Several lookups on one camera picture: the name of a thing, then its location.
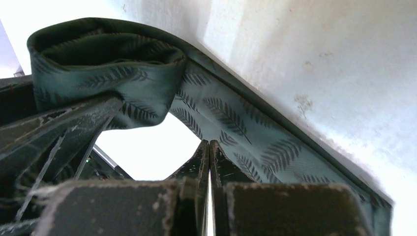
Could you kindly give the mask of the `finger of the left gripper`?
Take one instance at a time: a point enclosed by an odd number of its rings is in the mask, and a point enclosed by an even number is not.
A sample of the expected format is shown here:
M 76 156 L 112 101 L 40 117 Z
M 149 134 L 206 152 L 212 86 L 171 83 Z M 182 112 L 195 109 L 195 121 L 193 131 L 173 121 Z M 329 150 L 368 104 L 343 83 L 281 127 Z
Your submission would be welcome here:
M 53 158 L 45 178 L 54 178 L 65 165 L 76 165 L 91 151 L 98 135 L 122 107 L 115 96 L 98 96 L 70 106 L 52 109 L 0 128 L 0 220 L 14 220 L 19 209 L 5 199 L 15 192 L 15 181 L 29 166 L 42 169 Z

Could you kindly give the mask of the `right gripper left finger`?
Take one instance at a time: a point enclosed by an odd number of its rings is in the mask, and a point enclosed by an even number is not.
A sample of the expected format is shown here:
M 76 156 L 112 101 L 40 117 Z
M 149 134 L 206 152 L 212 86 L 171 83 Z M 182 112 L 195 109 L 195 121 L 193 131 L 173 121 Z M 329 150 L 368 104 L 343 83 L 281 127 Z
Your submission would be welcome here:
M 36 236 L 205 236 L 209 143 L 162 181 L 72 180 L 56 187 Z

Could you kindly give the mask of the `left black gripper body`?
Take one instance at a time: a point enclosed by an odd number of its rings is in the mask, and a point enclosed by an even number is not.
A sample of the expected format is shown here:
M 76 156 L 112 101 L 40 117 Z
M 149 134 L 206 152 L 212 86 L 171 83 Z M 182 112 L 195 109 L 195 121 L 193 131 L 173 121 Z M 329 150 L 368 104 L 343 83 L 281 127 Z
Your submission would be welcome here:
M 0 80 L 0 124 L 36 117 L 32 75 Z

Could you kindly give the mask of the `dark green leaf tie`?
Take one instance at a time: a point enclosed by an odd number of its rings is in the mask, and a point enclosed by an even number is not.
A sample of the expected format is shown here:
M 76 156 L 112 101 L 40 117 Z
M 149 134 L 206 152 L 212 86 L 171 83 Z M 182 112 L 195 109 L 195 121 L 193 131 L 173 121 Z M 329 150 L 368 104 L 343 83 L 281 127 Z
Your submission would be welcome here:
M 171 113 L 197 138 L 217 140 L 255 181 L 350 186 L 374 235 L 390 234 L 384 199 L 287 131 L 274 108 L 186 41 L 135 22 L 82 18 L 34 32 L 27 47 L 40 111 L 115 92 L 123 105 L 109 130 L 155 126 Z

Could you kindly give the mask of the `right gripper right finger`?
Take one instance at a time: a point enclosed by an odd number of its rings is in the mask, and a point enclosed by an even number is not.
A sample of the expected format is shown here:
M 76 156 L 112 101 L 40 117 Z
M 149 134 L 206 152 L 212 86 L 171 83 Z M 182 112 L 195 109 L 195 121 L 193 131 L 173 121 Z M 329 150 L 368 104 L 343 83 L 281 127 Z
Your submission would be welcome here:
M 214 234 L 217 236 L 370 236 L 358 198 L 343 184 L 252 181 L 209 145 Z

